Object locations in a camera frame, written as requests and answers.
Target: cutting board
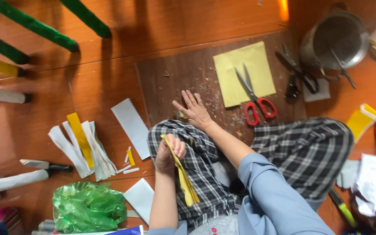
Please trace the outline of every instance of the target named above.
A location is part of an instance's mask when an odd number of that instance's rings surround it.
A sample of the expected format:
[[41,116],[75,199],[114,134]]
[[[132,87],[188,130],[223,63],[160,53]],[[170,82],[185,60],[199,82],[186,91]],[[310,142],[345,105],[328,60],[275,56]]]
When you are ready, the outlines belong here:
[[225,108],[214,67],[213,56],[264,41],[274,81],[276,94],[267,96],[278,110],[278,115],[265,120],[258,110],[259,125],[288,123],[306,118],[306,108],[302,96],[295,102],[287,102],[285,92],[289,80],[289,70],[275,56],[275,51],[285,42],[290,56],[298,61],[298,53],[293,33],[290,29],[228,43],[187,51],[176,55],[149,59],[136,63],[138,79],[147,109],[150,127],[165,119],[176,119],[177,110],[172,105],[182,101],[181,91],[189,89],[201,95],[211,118],[226,131],[250,145],[253,140],[253,127],[247,125],[244,117],[246,102],[235,107]]

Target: black and white plaid fabric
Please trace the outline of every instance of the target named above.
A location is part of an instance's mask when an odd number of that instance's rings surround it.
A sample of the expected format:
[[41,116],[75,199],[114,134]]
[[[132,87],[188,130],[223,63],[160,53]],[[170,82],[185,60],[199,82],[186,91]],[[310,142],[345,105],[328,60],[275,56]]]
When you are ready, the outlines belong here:
[[[176,120],[157,124],[148,137],[153,163],[162,140],[160,135],[169,133],[187,144],[181,163],[200,199],[200,203],[186,206],[176,180],[178,216],[179,220],[187,220],[188,232],[209,219],[237,214],[242,196],[231,194],[216,180],[212,163],[223,156],[203,131]],[[352,146],[353,135],[346,125],[328,118],[311,118],[275,126],[257,125],[251,147],[274,163],[304,198],[318,199],[333,184]]]

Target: light blue shirt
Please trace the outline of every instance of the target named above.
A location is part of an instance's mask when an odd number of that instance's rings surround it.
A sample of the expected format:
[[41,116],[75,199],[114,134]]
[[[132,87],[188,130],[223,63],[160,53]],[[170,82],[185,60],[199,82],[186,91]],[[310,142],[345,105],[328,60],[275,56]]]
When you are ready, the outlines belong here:
[[[240,162],[238,177],[249,195],[238,212],[239,235],[334,235],[315,212],[323,200],[305,200],[264,156],[251,153]],[[149,230],[149,235],[187,235],[178,229]]]

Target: woman's left hand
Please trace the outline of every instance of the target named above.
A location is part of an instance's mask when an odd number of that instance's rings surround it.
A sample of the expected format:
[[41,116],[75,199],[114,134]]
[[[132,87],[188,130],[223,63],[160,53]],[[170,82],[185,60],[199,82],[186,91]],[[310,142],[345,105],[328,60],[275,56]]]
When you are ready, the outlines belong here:
[[[173,149],[175,155],[179,158],[179,160],[184,158],[187,152],[185,149],[185,142],[176,138],[173,134],[167,134],[166,138],[171,144],[170,147]],[[155,160],[155,166],[156,170],[160,173],[169,174],[174,172],[175,160],[173,159],[169,146],[166,144],[164,140],[162,140],[159,144],[158,154]]]

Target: person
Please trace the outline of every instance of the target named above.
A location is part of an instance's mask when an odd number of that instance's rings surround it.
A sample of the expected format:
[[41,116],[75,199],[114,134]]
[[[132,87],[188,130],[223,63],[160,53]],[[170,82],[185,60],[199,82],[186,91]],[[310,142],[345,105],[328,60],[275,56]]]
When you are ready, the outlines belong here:
[[[149,131],[155,190],[149,235],[333,235],[316,210],[353,147],[343,123],[310,118],[255,126],[249,147],[216,124],[199,94],[182,91],[188,123],[164,120]],[[165,134],[171,146],[160,135]],[[200,202],[185,204],[171,147]],[[248,194],[233,194],[217,178],[224,155]]]

